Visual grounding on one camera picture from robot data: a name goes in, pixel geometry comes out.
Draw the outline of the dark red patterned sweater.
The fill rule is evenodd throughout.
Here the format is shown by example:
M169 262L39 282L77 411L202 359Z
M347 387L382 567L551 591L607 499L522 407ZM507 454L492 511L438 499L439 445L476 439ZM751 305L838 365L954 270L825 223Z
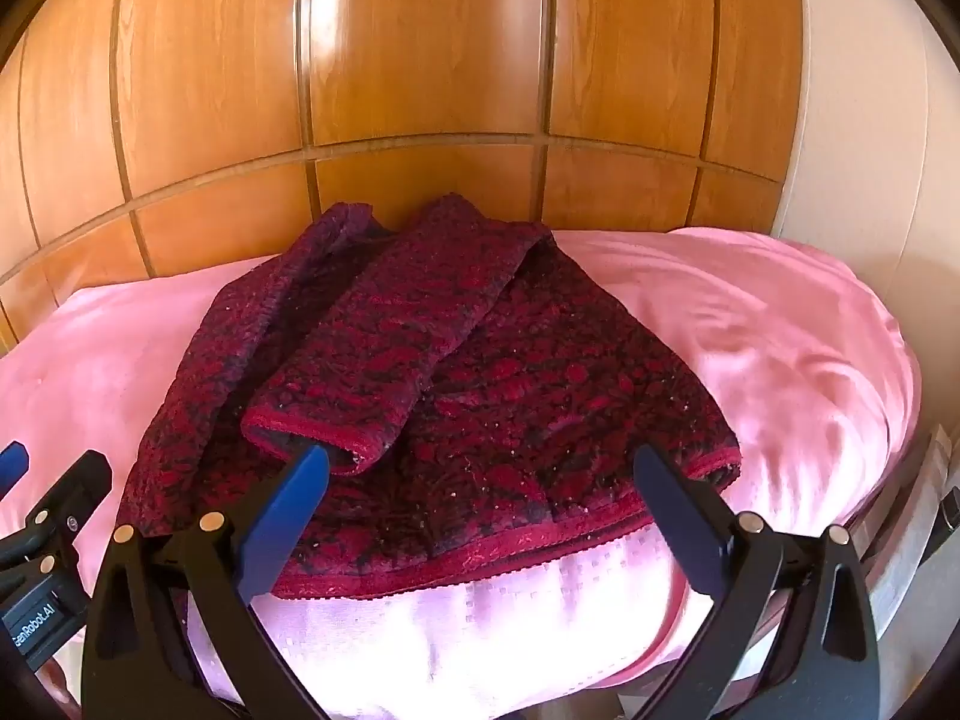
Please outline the dark red patterned sweater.
M332 206L223 286L119 517L167 535L316 445L331 483L283 598L470 582L639 530L646 445L716 488L742 465L697 374L550 232L455 195L402 232Z

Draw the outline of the pink bed sheet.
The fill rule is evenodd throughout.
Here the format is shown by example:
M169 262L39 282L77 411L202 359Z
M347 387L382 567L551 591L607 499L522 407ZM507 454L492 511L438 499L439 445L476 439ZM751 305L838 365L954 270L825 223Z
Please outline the pink bed sheet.
M736 511L818 535L903 455L919 369L895 317L843 262L748 232L566 231L560 247L674 349L742 450ZM29 454L3 499L14 532L86 450L124 479L227 263L83 289L2 362L2 437ZM493 718L674 660L709 603L654 528L482 582L257 614L338 718Z

